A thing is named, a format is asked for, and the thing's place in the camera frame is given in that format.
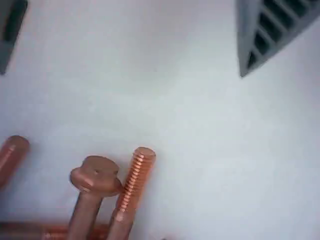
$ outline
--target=white background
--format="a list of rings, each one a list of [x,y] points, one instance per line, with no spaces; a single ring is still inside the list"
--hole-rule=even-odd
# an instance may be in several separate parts
[[[72,168],[102,155],[123,179],[147,146],[132,240],[319,239],[320,21],[240,79],[235,18],[233,0],[31,0],[0,78],[0,140],[32,151],[0,220],[68,222]]]

